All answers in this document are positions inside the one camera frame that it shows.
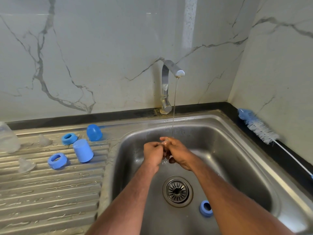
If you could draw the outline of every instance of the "black granite edge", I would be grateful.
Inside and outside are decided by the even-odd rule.
[[[254,141],[269,157],[271,157],[278,165],[280,165],[291,177],[295,179],[307,192],[313,196],[313,180],[310,175],[298,165],[283,149],[276,144],[265,144],[258,136],[248,129],[244,121],[238,117],[237,108],[228,102],[214,102],[194,105],[176,106],[177,114],[193,113],[207,110],[221,110],[226,114],[252,141]],[[7,124],[12,130],[57,127],[78,124],[88,124],[103,121],[115,121],[123,119],[134,119],[143,117],[159,116],[158,108],[125,110],[109,113],[87,114],[77,116],[65,116],[56,118],[34,119],[17,122],[8,122]],[[289,151],[299,162],[301,162],[309,171],[313,172],[313,166],[284,145],[279,142],[284,148]]]

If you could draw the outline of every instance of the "brush handle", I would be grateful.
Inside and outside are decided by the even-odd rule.
[[[308,169],[306,169],[306,167],[303,166],[303,165],[301,164],[301,162],[299,162],[299,161],[297,160],[297,158],[295,158],[290,152],[288,152],[288,151],[287,151],[283,146],[281,146],[276,140],[273,140],[273,142],[275,142],[275,143],[276,143],[278,146],[280,146],[286,153],[288,153],[289,156],[291,156],[308,174],[310,174],[311,178],[313,179],[312,173],[310,173],[310,171],[309,171]]]

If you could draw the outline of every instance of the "hand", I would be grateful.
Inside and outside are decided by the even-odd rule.
[[[143,145],[143,163],[152,166],[155,173],[159,170],[159,164],[163,158],[163,145],[160,142],[147,142]]]
[[[189,149],[185,147],[179,140],[170,137],[161,137],[160,140],[164,141],[164,150],[166,151],[166,158],[170,163],[177,162],[182,168],[191,171],[189,163],[191,160],[197,158]]]

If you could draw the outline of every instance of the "sink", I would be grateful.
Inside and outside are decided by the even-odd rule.
[[[171,125],[157,121],[123,137],[114,163],[112,200],[143,162],[143,144],[169,135]],[[277,171],[282,174],[280,169],[228,119],[218,114],[179,116],[174,123],[173,136],[224,180],[278,217],[291,230],[313,231],[311,200],[303,196],[300,200],[306,200],[304,206],[299,201],[299,194],[288,191],[294,185],[287,178],[282,181],[277,174]],[[188,192],[175,198],[173,193],[166,193],[171,183],[172,192],[181,185]],[[164,160],[149,189],[141,234],[220,234],[215,218],[205,218],[199,212],[203,200],[206,196],[195,175]]]

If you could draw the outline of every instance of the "faucet spout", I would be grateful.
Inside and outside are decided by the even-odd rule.
[[[161,95],[161,103],[162,109],[160,113],[163,115],[168,114],[172,110],[172,106],[168,101],[168,74],[169,71],[176,77],[180,78],[185,75],[185,72],[178,67],[173,61],[171,60],[163,60],[164,64],[162,67],[162,95]]]

